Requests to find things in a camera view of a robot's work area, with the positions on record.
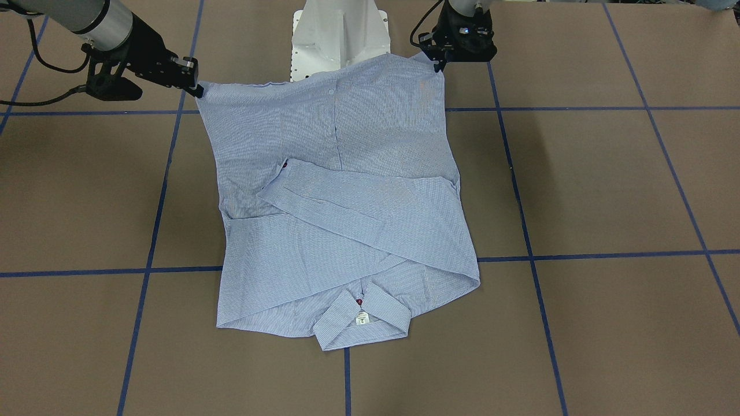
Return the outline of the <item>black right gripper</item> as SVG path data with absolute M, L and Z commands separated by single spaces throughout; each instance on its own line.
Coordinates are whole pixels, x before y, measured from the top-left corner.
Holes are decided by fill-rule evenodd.
M 131 31 L 121 45 L 127 68 L 141 79 L 164 87 L 175 87 L 194 98 L 202 98 L 198 84 L 198 61 L 192 56 L 178 57 L 167 49 L 161 35 L 137 15 L 132 15 Z

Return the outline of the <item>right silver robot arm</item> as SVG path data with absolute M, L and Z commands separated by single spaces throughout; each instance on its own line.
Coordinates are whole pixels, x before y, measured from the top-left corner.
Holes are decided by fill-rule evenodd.
M 3 1 L 2 11 L 27 19 L 35 56 L 39 45 L 34 17 L 47 16 L 82 39 L 87 79 L 66 96 L 86 93 L 103 102 L 138 100 L 142 90 L 124 77 L 125 71 L 195 98 L 204 93 L 198 84 L 198 61 L 169 50 L 162 36 L 120 1 Z

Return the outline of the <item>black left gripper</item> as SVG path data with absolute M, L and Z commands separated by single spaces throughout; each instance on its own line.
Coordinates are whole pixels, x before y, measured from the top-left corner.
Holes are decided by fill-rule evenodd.
M 493 19 L 489 6 L 433 6 L 420 19 L 418 27 L 439 10 L 430 32 L 417 35 L 417 47 L 442 73 L 447 63 L 489 62 L 497 55 Z

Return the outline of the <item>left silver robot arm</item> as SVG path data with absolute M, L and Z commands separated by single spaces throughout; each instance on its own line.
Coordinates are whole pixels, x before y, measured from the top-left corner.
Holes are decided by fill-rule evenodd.
M 449 63 L 489 62 L 497 55 L 491 16 L 492 1 L 437 1 L 409 35 L 410 44 L 419 48 L 442 73 Z M 431 32 L 416 34 L 431 13 L 440 8 Z

